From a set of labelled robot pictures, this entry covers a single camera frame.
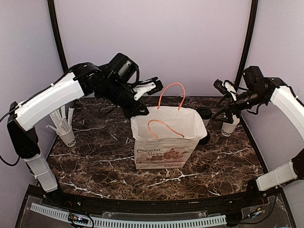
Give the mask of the paper cup holding straws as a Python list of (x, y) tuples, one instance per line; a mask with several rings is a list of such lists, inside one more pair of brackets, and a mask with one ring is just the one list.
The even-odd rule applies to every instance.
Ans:
[(73, 147), (76, 144), (76, 138), (72, 129), (70, 129), (65, 134), (57, 133), (57, 135), (61, 138), (61, 140), (67, 147)]

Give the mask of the white paper coffee cup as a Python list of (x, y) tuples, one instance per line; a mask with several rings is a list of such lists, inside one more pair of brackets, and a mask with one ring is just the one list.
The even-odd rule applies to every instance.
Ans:
[(230, 137), (232, 133), (234, 132), (235, 128), (239, 124), (240, 119), (237, 118), (236, 115), (233, 115), (233, 123), (225, 123), (223, 122), (222, 128), (221, 128), (221, 133), (225, 137)]

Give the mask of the bundle of straws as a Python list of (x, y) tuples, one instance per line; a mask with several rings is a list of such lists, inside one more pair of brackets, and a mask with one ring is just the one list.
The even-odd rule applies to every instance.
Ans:
[(62, 106), (49, 115), (55, 126), (48, 124), (46, 127), (52, 129), (58, 135), (68, 134), (72, 130), (73, 113), (74, 108), (69, 107), (66, 114), (66, 107)]

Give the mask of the black plastic cup lids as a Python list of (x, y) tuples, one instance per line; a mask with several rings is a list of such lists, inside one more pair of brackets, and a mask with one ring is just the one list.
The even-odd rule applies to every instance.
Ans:
[(210, 141), (210, 134), (207, 133), (207, 135), (206, 135), (204, 138), (202, 138), (202, 139), (199, 140), (198, 145), (205, 145), (205, 144), (207, 144), (209, 141)]

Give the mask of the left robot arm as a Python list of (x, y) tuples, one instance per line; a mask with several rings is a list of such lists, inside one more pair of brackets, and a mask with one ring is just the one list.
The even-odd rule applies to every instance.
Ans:
[(58, 190), (58, 182), (40, 152), (35, 125), (47, 115), (81, 97), (94, 94), (123, 109), (126, 118), (149, 113), (141, 96), (156, 88), (151, 80), (128, 83), (138, 66), (130, 60), (121, 67), (109, 64), (96, 66), (82, 63), (71, 67), (55, 83), (20, 103), (12, 103), (7, 113), (7, 128), (16, 154), (23, 159), (48, 199), (57, 207), (67, 203), (67, 196)]

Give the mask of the single black cup lid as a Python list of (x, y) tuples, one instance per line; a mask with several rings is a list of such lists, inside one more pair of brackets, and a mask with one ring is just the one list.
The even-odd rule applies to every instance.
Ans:
[(196, 111), (198, 112), (202, 120), (208, 120), (212, 117), (212, 111), (207, 107), (199, 107), (198, 109), (196, 109)]

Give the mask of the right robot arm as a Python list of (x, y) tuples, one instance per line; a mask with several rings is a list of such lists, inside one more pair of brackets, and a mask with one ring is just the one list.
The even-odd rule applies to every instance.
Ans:
[[(219, 110), (213, 115), (213, 121), (232, 124), (243, 110), (259, 109), (261, 105), (272, 104), (286, 117), (299, 133), (304, 135), (304, 104), (299, 100), (291, 86), (278, 77), (265, 77), (258, 66), (250, 66), (242, 72), (246, 87), (237, 93), (238, 85), (229, 80), (217, 79), (214, 87), (223, 94), (217, 106)], [(304, 152), (300, 151), (287, 163), (257, 177), (253, 186), (242, 196), (247, 206), (253, 206), (261, 198), (261, 192), (274, 187), (281, 187), (295, 180), (304, 178)]]

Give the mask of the white paper takeout bag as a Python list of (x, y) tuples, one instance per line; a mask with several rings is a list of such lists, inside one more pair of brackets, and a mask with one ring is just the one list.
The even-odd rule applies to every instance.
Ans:
[(182, 168), (208, 133), (199, 113), (181, 105), (148, 107), (132, 117), (136, 169)]

